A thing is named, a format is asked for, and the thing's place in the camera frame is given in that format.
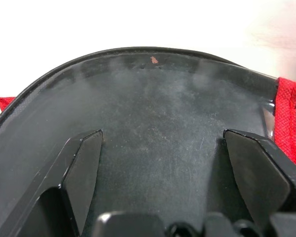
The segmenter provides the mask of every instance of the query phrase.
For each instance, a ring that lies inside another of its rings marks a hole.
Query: red fabric
[[[296,82],[279,78],[275,98],[274,139],[296,164]]]
[[[0,109],[3,111],[15,97],[0,97]]]

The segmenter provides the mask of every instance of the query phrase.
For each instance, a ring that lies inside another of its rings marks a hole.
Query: white surface
[[[204,51],[296,80],[296,0],[0,1],[0,97],[116,47]]]

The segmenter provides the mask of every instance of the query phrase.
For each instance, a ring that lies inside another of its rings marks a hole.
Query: small red speck
[[[157,60],[155,57],[151,56],[150,58],[151,58],[151,62],[152,62],[153,64],[158,63],[158,60]]]

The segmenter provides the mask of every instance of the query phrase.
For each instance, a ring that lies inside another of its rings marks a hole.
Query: red padding
[[[0,109],[3,111],[15,97],[0,97]]]
[[[274,139],[296,164],[296,82],[279,78],[275,99]]]

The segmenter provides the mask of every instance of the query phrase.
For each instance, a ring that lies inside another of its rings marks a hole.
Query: red mesh fabric
[[[274,139],[296,164],[296,82],[279,78],[275,99]]]
[[[0,97],[0,109],[3,111],[15,97]]]

